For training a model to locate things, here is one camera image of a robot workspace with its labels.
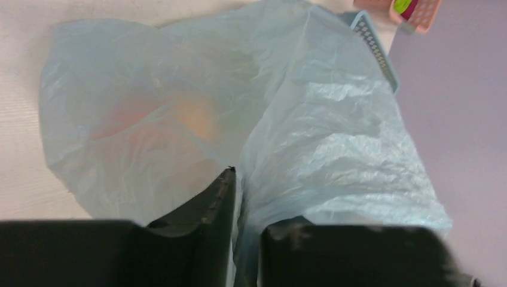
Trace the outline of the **light blue plastic grocery bag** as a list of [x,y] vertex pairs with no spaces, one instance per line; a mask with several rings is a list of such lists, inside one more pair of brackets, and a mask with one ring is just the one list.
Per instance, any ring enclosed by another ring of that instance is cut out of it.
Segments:
[[236,286],[256,285],[258,237],[283,219],[452,226],[366,37],[306,1],[58,26],[39,123],[93,218],[147,224],[235,166]]

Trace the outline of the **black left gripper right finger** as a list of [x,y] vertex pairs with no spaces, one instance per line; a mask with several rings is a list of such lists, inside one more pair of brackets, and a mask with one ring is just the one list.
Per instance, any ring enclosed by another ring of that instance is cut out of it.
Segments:
[[267,226],[258,286],[480,286],[424,227],[316,225],[302,216]]

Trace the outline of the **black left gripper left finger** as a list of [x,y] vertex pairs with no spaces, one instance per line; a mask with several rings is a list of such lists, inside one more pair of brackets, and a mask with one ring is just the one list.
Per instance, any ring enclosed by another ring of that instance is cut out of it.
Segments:
[[2,286],[225,286],[236,170],[167,215],[1,222]]

